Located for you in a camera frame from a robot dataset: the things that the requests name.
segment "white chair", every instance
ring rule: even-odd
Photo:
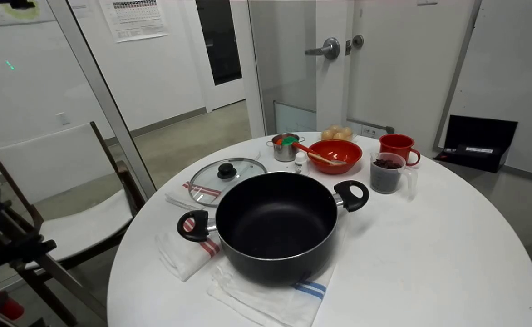
[[[30,213],[34,225],[22,217],[17,223],[27,232],[38,231],[44,240],[54,240],[49,255],[70,269],[119,244],[129,222],[144,205],[141,193],[123,162],[115,162],[96,124],[90,122],[50,135],[0,148],[0,172]],[[81,213],[44,221],[34,203],[102,176],[116,173],[123,189]],[[37,274],[36,262],[16,271],[67,325],[76,319],[61,303],[54,303]]]

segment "egg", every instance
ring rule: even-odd
[[[342,130],[343,134],[345,134],[346,136],[351,136],[353,135],[353,130],[351,128],[344,128]]]
[[[330,126],[329,130],[331,130],[333,133],[336,133],[336,132],[339,132],[340,131],[340,126],[339,125],[332,125]]]
[[[333,133],[332,130],[325,129],[325,130],[320,134],[320,139],[332,139],[334,135],[335,135],[335,133]]]
[[[343,132],[337,132],[333,136],[333,139],[347,139],[347,136]]]

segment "blue striped towel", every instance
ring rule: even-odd
[[[347,222],[347,217],[339,218],[335,231],[339,233],[339,240],[345,237]],[[337,257],[337,253],[333,254],[317,275],[308,281],[283,287],[252,283],[225,259],[214,270],[212,286],[207,292],[258,325],[310,327],[326,294]]]

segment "red mug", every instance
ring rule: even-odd
[[[380,137],[379,142],[381,143],[381,147],[379,149],[380,153],[395,153],[396,155],[400,155],[401,157],[405,158],[405,161],[409,160],[410,151],[416,153],[417,161],[414,163],[408,163],[407,165],[409,167],[417,165],[421,159],[419,151],[411,148],[415,144],[415,141],[413,141],[413,139],[409,136],[405,136],[403,134],[387,134]]]

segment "white round table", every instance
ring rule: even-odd
[[[305,145],[320,133],[299,133]],[[175,228],[168,190],[179,190],[200,168],[231,157],[254,157],[268,171],[277,162],[271,137],[250,139],[200,159],[173,177],[141,209],[115,257],[108,285],[111,327],[234,327],[254,323],[207,294],[218,255],[187,282],[158,259],[154,236]],[[357,137],[363,158],[343,175],[311,166],[310,176],[332,191],[341,180],[369,186],[375,139]],[[423,157],[417,196],[407,188],[370,191],[363,209],[349,213],[349,230],[314,327],[532,327],[532,263],[504,217],[470,184]]]

